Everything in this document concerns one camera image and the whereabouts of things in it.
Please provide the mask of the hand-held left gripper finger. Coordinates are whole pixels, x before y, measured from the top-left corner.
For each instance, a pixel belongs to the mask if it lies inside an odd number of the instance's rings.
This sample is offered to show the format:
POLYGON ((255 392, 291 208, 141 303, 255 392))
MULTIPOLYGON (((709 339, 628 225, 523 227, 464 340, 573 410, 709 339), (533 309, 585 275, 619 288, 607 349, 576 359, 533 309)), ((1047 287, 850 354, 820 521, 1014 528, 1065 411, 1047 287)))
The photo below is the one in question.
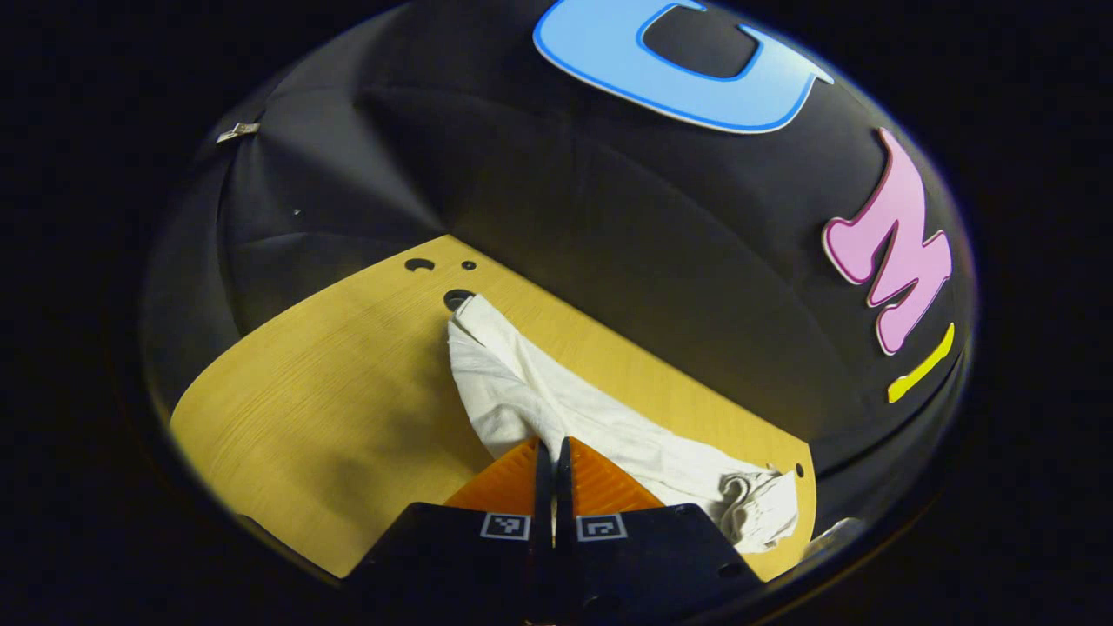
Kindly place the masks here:
POLYGON ((444 503, 408 503, 344 578, 372 626, 534 626, 552 556, 551 456, 531 439, 444 503))
POLYGON ((679 626, 762 587, 695 503, 661 503, 567 437, 554 470, 554 594, 568 626, 679 626))

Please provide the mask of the black backdrop cloth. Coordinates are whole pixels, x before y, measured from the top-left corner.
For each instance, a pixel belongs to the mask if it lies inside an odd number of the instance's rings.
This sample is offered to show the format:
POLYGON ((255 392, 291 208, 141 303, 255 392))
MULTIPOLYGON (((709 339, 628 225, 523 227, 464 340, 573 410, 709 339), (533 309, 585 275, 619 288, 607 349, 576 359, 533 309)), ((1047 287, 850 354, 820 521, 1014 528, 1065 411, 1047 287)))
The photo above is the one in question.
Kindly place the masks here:
POLYGON ((815 53, 696 0, 408 0, 211 126, 144 280, 144 372, 193 478, 345 578, 498 460, 450 373, 469 296, 795 476, 795 534, 743 554, 764 579, 929 478, 976 317, 930 156, 815 53), (262 127, 217 145, 235 123, 262 127))

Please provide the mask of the white jeans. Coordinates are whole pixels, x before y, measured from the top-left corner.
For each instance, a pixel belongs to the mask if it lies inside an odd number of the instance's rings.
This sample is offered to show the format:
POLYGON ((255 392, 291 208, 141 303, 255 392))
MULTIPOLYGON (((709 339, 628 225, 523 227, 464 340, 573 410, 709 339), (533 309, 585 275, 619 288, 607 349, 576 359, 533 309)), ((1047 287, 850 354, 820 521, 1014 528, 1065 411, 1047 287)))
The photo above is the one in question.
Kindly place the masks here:
POLYGON ((798 527, 795 476, 653 423, 536 348, 483 296, 450 317, 449 358, 470 426, 493 458, 529 437, 556 454, 575 437, 660 502, 703 509, 736 551, 771 551, 798 527))

